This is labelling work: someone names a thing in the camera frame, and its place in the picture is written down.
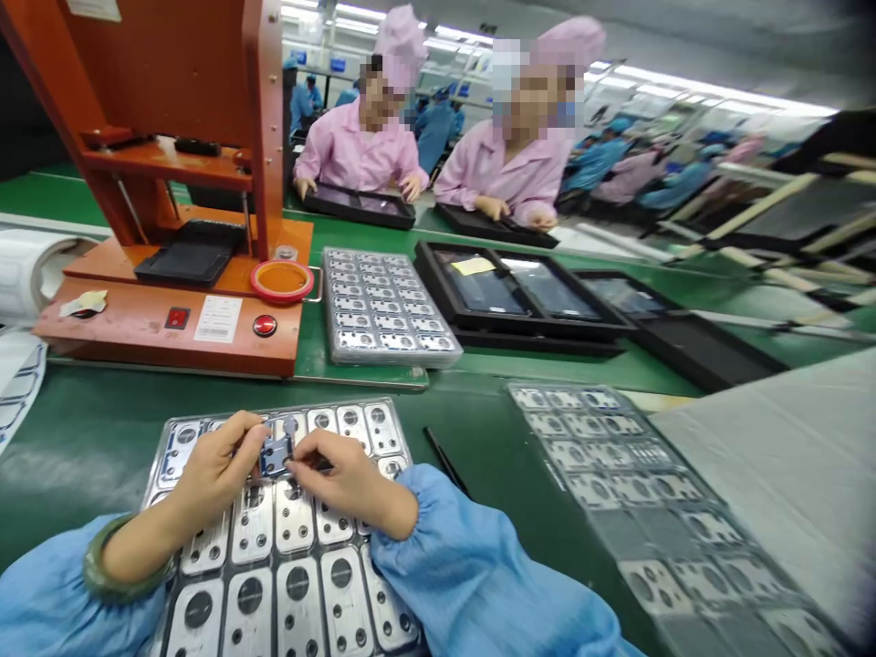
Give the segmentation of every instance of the red ring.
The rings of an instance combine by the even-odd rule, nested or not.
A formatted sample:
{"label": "red ring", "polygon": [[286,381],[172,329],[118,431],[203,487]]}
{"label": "red ring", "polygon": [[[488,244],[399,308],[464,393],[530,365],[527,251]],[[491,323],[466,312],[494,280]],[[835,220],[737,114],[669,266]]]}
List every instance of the red ring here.
{"label": "red ring", "polygon": [[[273,269],[279,266],[292,267],[296,269],[299,273],[303,274],[305,278],[304,285],[302,285],[294,292],[277,292],[276,290],[269,289],[268,287],[262,285],[262,283],[259,281],[259,276],[266,269]],[[270,301],[271,303],[276,303],[283,306],[289,306],[291,304],[299,302],[301,299],[310,294],[310,290],[313,289],[314,279],[313,272],[311,272],[310,269],[303,265],[299,265],[293,260],[266,260],[265,262],[253,268],[253,271],[249,276],[249,283],[253,286],[255,293],[258,294],[265,301]]]}

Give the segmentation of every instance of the green workbench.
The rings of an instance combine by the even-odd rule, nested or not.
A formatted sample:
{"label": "green workbench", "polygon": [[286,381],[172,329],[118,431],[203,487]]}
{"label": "green workbench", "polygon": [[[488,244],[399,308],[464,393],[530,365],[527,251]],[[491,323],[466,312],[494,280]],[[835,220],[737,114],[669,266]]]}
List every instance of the green workbench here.
{"label": "green workbench", "polygon": [[[174,191],[184,194],[177,186]],[[0,212],[106,225],[88,187],[68,167],[0,183]],[[286,216],[314,223],[311,264],[319,263],[325,245],[408,256],[413,255],[420,239],[497,245],[453,235],[428,210],[421,213],[410,232],[351,224],[298,210],[288,210]],[[720,274],[669,270],[570,252],[554,255],[571,268],[625,271],[689,308],[766,319],[787,319],[811,310],[811,305],[795,293]],[[328,359],[323,312],[319,305],[305,307],[297,367],[303,381],[49,363],[36,403],[0,458],[0,495],[5,500],[0,522],[15,528],[5,533],[0,544],[0,570],[60,531],[78,527],[98,514],[137,507],[162,426],[170,417],[391,394],[415,462],[436,463],[422,438],[422,428],[429,426],[473,498],[508,513],[531,557],[589,584],[619,613],[631,641],[652,657],[662,654],[654,641],[652,623],[622,585],[611,558],[577,505],[559,491],[505,385],[510,379],[541,379],[608,383],[626,390],[692,397],[701,396],[701,391],[631,344],[626,353],[610,360],[470,348],[450,370],[428,374],[415,368],[334,366]],[[833,339],[772,336],[755,328],[731,330],[792,367],[863,347]],[[357,381],[382,387],[363,386]]]}

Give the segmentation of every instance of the label sticker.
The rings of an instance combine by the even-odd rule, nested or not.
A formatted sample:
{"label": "label sticker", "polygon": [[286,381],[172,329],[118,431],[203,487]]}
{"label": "label sticker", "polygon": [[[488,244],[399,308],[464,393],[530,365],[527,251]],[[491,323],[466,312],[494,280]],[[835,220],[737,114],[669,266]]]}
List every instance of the label sticker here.
{"label": "label sticker", "polygon": [[67,0],[67,6],[73,16],[121,23],[121,14],[116,0]]}
{"label": "label sticker", "polygon": [[235,341],[237,318],[240,317],[240,307],[244,300],[234,297],[207,297],[203,301],[198,326],[194,330],[194,339],[199,342],[223,342],[231,344]]}

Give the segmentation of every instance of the black pen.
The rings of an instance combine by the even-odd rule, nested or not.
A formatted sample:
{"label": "black pen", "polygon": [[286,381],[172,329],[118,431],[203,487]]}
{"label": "black pen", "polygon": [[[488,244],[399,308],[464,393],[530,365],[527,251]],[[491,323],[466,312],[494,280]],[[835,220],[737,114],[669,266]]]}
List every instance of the black pen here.
{"label": "black pen", "polygon": [[447,474],[447,478],[453,482],[453,484],[459,488],[463,492],[463,495],[472,499],[472,496],[468,493],[468,488],[465,487],[463,480],[460,478],[459,474],[456,473],[456,468],[450,462],[450,459],[447,458],[447,454],[444,453],[444,450],[441,448],[441,445],[438,444],[438,441],[435,440],[435,435],[432,433],[432,429],[429,427],[422,428],[423,434],[426,436],[426,440],[429,442],[429,445],[432,446],[432,449],[438,455],[438,460],[441,462],[441,467],[444,472]]}

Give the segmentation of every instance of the pink hat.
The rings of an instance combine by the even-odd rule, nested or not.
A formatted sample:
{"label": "pink hat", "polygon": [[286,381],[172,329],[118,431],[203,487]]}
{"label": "pink hat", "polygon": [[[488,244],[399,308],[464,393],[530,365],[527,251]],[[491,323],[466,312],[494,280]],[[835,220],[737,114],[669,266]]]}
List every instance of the pink hat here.
{"label": "pink hat", "polygon": [[397,93],[413,87],[429,56],[420,21],[410,5],[390,9],[377,33],[374,52],[383,55],[383,76]]}
{"label": "pink hat", "polygon": [[599,59],[605,47],[605,31],[595,18],[576,16],[551,27],[536,39],[529,53],[530,64],[574,67],[582,76]]}

